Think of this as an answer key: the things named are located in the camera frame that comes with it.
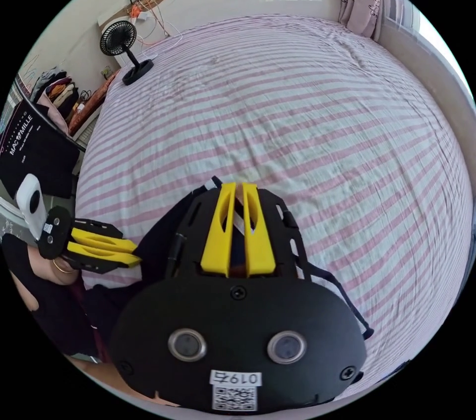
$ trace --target camera lens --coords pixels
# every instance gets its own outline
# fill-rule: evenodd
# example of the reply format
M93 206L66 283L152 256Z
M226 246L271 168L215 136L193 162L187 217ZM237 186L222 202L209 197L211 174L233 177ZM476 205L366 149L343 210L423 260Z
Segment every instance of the camera lens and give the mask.
M207 352L205 339L193 329L179 329L169 338L169 351L184 362L202 359Z
M268 343L268 356L277 364L292 364L304 356L306 341L304 337L294 331L283 331Z

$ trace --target yellow plastic part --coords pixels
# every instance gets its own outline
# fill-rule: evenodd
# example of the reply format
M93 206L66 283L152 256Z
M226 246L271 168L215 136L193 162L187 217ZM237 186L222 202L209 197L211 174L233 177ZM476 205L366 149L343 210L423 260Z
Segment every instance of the yellow plastic part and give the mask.
M243 184L244 250L247 277L270 275L276 270L276 260L259 202L256 184Z
M200 263L206 273L217 273L227 278L230 273L236 190L236 183L224 183L221 187ZM225 218L227 223L223 230Z
M107 251L117 251L120 253L133 253L137 245L130 240L105 237L95 233L87 232L78 228L73 228L71 236L79 245L99 248Z
M129 268L137 266L141 259L130 253L124 253L120 251L104 250L101 248L95 248L92 246L80 245L70 241L67 246L68 251L71 253L77 253L78 255L89 256L91 258L98 258L108 261L114 261L116 263L124 263Z

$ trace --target curtain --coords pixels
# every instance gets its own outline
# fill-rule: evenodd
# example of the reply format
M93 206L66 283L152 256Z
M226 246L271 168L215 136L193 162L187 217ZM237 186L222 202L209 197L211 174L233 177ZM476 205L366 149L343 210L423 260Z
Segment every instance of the curtain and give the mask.
M351 32L378 39L380 0L341 0L339 22Z

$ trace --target bed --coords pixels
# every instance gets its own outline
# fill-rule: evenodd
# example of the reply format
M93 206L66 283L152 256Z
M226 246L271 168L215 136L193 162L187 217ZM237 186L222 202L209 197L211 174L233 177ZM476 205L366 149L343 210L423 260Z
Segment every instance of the bed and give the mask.
M211 176L257 183L375 330L341 398L412 359L458 294L473 215L461 149L423 85L374 41L305 16L212 23L145 54L139 83L125 87L123 68L109 87L76 215L139 242Z

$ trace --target desk fan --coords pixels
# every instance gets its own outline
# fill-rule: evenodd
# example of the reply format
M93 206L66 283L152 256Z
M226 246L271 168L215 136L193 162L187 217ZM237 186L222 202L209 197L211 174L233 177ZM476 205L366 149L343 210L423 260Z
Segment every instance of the desk fan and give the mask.
M136 38L137 29L135 26L127 20L120 20L105 29L99 42L101 51L105 55L117 57L122 55L122 53L127 53L129 59L134 63L134 68L128 71L124 78L122 78L126 86L136 82L154 66L152 60L145 60L139 63L129 49L134 44Z

